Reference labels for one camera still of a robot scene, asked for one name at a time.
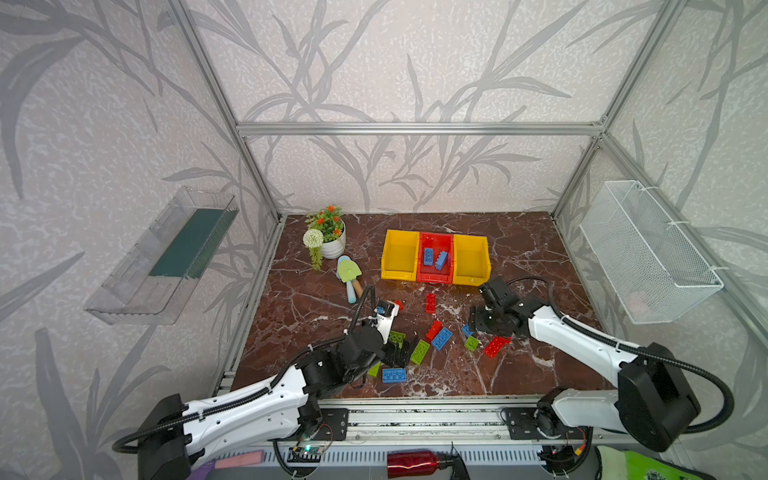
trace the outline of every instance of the red storage bin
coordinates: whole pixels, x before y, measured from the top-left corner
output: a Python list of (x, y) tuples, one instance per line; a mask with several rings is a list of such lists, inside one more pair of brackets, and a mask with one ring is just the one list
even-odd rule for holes
[[(431, 266), (424, 265), (424, 249), (431, 248), (434, 252), (434, 262)], [(448, 261), (442, 270), (435, 268), (440, 252), (448, 252)], [(453, 282), (453, 235), (450, 233), (424, 233), (419, 238), (419, 266), (416, 269), (416, 281), (427, 283)]]

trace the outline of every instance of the red lego brick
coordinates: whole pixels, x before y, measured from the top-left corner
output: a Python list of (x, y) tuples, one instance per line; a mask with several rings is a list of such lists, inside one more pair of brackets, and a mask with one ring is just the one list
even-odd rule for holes
[(429, 340), (429, 342), (433, 341), (435, 336), (440, 333), (440, 330), (442, 330), (442, 322), (440, 320), (435, 320), (426, 334), (427, 340)]
[(427, 313), (437, 312), (437, 296), (434, 293), (427, 293)]
[(499, 350), (502, 349), (504, 345), (507, 345), (508, 343), (511, 343), (510, 339), (506, 339), (503, 336), (495, 336), (493, 337), (493, 340), (488, 344), (488, 346), (485, 347), (485, 350), (483, 350), (483, 353), (488, 356), (488, 358), (494, 358)]

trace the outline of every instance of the wire mesh basket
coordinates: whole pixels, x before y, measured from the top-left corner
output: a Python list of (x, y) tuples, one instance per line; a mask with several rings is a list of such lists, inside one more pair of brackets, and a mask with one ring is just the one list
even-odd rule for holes
[(712, 266), (640, 182), (605, 182), (581, 231), (632, 323), (671, 322), (723, 288)]

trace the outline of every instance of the yellow storage bin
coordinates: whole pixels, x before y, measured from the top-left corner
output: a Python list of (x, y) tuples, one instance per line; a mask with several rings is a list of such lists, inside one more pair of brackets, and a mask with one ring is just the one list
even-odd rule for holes
[(415, 282), (418, 265), (419, 232), (387, 230), (382, 255), (382, 278)]
[(480, 286), (491, 278), (488, 238), (453, 236), (453, 283)]

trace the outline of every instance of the metal rail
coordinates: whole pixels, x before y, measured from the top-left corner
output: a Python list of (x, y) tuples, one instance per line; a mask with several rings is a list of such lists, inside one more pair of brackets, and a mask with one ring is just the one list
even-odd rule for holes
[(597, 135), (590, 122), (243, 122), (243, 136), (264, 135)]

